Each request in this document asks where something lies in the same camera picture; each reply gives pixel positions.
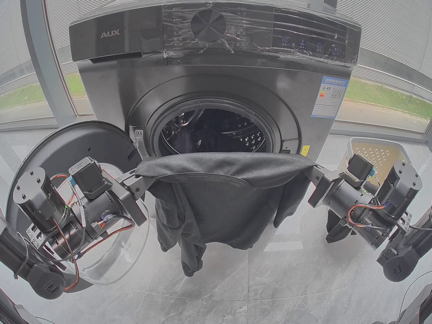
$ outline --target tiled floor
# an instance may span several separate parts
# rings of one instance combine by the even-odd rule
[[[0,207],[20,161],[47,133],[0,134]],[[348,139],[329,136],[319,163],[335,169]],[[423,145],[403,146],[414,167],[423,170],[424,189],[410,206],[417,220],[432,199],[428,190],[431,154]],[[24,281],[15,281],[0,264],[0,287],[34,315],[57,324],[370,324],[395,320],[408,285],[432,268],[432,255],[427,254],[405,281],[391,283],[375,261],[380,249],[373,251],[359,236],[327,244],[326,220],[324,207],[313,209],[304,201],[277,230],[269,225],[249,251],[208,244],[204,267],[192,278],[182,273],[179,249],[161,252],[151,228],[141,258],[114,285],[92,286],[48,301],[37,297]],[[431,274],[417,281],[404,306],[431,281]]]

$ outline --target metal bracket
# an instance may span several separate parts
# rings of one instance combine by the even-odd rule
[[[132,142],[133,146],[137,149],[138,154],[141,156],[141,159],[147,157],[147,153],[143,150],[144,147],[144,130],[134,130],[131,127],[131,132],[133,131]]]

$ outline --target energy label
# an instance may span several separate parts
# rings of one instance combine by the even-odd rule
[[[311,117],[335,117],[348,87],[348,79],[323,77]]]

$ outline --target front-loading washing machine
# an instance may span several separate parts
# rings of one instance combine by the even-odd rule
[[[98,120],[142,157],[207,151],[316,160],[360,26],[316,0],[116,0],[70,25]]]

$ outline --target clear plastic lid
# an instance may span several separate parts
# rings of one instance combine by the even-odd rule
[[[100,166],[113,178],[122,174],[113,165],[101,163]],[[64,184],[59,187],[59,193],[65,200],[71,196],[71,190],[69,189],[67,193],[67,188],[68,186]],[[80,277],[93,284],[108,285],[117,282],[132,269],[143,252],[150,228],[147,207],[141,199],[137,200],[137,204],[146,215],[147,221],[141,226],[135,225],[132,229],[116,234],[80,258],[77,261]],[[129,225],[128,222],[121,220],[111,227],[109,233],[127,225]],[[75,273],[73,263],[65,262],[65,264],[68,271]]]

